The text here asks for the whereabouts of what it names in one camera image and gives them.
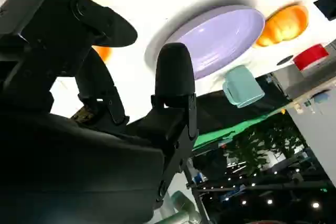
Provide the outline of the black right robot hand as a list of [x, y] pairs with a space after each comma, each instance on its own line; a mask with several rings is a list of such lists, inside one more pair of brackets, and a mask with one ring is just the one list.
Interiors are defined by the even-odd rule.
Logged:
[[161, 49], [149, 113], [126, 116], [95, 46], [137, 31], [92, 0], [1, 6], [1, 223], [146, 223], [198, 137], [182, 43]]

